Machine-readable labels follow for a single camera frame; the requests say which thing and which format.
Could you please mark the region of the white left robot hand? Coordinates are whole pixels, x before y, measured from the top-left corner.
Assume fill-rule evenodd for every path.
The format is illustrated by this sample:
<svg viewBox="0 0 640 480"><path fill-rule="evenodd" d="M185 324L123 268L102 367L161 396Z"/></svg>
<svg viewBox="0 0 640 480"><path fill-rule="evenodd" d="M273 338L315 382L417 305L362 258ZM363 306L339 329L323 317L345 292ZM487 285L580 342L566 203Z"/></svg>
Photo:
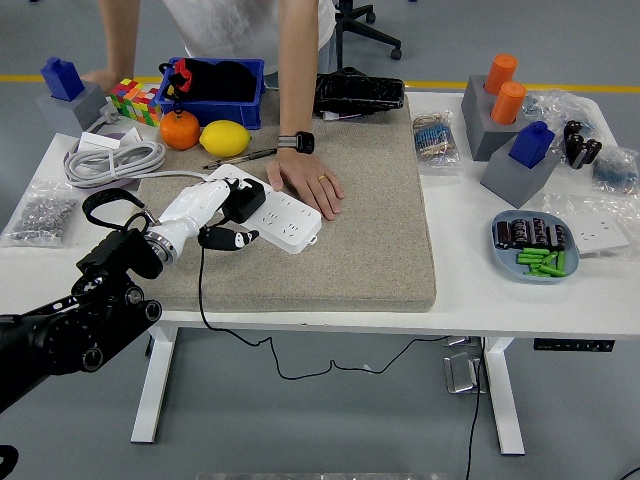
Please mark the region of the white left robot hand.
<svg viewBox="0 0 640 480"><path fill-rule="evenodd" d="M197 238L205 249L236 251L254 241L259 232L233 231L222 225L244 222L265 201L262 184L249 178L204 181L185 188L145 238L158 257L168 263L178 259L190 238Z"/></svg>

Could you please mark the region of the person's left hand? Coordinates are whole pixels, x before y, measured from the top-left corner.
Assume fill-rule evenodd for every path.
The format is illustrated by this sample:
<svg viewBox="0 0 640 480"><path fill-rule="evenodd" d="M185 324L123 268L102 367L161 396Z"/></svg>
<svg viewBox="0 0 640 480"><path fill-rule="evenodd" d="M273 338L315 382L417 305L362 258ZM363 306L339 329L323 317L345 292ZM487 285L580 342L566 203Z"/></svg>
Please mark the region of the person's left hand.
<svg viewBox="0 0 640 480"><path fill-rule="evenodd" d="M315 154L281 148L266 166L271 187L281 191L292 188L299 199L329 221L341 213L344 189L338 177Z"/></svg>

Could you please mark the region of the person's right hand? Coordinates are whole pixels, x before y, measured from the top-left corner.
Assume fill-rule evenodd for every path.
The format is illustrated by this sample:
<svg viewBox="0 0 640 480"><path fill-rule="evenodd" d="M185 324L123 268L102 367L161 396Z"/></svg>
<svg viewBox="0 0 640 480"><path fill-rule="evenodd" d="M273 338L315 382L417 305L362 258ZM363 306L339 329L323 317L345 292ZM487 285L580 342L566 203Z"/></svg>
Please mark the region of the person's right hand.
<svg viewBox="0 0 640 480"><path fill-rule="evenodd" d="M94 70L81 76L84 83L94 83L101 87L102 91L109 93L123 79L128 78L130 73L126 71L117 71L110 68Z"/></svg>

